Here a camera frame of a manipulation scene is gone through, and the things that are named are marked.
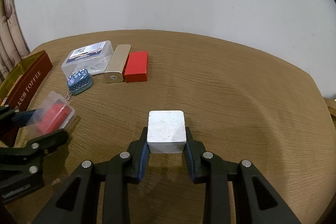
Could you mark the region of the beige patterned curtain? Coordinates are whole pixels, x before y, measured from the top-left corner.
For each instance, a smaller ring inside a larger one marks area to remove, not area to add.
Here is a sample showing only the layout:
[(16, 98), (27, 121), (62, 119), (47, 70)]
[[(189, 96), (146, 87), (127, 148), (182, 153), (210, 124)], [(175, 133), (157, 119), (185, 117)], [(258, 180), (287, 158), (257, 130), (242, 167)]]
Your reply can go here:
[(1, 0), (1, 77), (4, 79), (30, 50), (17, 18), (14, 0)]

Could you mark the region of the clear plastic floss box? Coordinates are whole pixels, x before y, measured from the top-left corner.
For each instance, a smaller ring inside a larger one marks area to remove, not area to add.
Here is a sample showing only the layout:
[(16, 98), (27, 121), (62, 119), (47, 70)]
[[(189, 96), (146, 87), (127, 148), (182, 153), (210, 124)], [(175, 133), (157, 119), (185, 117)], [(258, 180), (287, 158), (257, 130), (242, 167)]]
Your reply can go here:
[(99, 75), (105, 72), (113, 54), (110, 40), (75, 49), (62, 63), (62, 71), (66, 78), (82, 69), (92, 76)]

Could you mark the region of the clear case with red insert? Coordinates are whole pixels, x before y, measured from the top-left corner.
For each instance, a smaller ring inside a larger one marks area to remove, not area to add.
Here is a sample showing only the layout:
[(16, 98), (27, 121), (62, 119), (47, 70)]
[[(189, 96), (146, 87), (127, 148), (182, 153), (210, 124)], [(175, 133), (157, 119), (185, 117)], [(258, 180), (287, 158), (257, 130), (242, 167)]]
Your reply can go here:
[(75, 109), (62, 95), (51, 91), (27, 123), (29, 140), (59, 129), (65, 129), (76, 116)]

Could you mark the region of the blue patterned keychain case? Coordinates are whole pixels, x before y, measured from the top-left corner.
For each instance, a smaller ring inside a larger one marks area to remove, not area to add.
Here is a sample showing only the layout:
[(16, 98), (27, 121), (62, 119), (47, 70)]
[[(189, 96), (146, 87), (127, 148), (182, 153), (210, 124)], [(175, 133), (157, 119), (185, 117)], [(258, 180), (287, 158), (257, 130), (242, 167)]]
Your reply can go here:
[(93, 80), (87, 69), (79, 70), (67, 79), (67, 95), (66, 100), (70, 100), (71, 96), (76, 96), (93, 85)]

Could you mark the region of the red rectangular block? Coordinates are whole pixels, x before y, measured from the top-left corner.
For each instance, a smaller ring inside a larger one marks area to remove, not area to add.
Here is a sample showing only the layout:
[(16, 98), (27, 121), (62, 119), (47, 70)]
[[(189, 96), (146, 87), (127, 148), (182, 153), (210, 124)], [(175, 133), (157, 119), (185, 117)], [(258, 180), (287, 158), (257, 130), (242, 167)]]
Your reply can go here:
[(148, 52), (132, 52), (129, 55), (124, 79), (127, 83), (147, 81)]

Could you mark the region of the tan object at table edge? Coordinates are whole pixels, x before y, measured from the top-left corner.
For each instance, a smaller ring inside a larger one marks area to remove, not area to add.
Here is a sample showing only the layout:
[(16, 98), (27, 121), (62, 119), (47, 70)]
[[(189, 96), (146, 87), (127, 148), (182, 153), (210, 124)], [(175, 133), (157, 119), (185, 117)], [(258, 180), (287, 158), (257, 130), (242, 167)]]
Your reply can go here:
[(325, 100), (325, 103), (329, 110), (330, 115), (335, 118), (336, 117), (336, 101), (330, 98), (325, 98), (324, 100)]

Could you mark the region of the white cube with zigzag side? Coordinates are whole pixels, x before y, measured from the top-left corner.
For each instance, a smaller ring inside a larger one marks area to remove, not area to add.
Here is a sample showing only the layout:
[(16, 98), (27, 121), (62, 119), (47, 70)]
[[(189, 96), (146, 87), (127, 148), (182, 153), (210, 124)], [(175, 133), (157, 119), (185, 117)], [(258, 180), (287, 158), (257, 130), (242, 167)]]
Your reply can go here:
[(186, 145), (182, 110), (152, 110), (147, 125), (147, 145), (154, 154), (182, 153)]

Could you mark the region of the silver gold metal bar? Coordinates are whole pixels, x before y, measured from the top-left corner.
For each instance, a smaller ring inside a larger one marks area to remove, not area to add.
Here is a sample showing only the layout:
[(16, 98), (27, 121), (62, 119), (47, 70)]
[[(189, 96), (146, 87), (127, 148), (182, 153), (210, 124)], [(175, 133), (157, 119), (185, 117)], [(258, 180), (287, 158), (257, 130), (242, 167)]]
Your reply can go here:
[(129, 54), (131, 52), (130, 44), (119, 44), (104, 72), (106, 83), (121, 83), (124, 81), (124, 71)]

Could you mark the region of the gold red toffee tin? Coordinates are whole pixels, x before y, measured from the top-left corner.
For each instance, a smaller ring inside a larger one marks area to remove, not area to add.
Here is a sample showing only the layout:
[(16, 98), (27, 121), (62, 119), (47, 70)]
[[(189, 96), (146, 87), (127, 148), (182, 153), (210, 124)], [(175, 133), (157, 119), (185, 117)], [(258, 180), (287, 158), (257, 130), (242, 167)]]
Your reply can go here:
[(37, 52), (17, 63), (1, 84), (1, 105), (26, 110), (52, 67), (46, 51)]

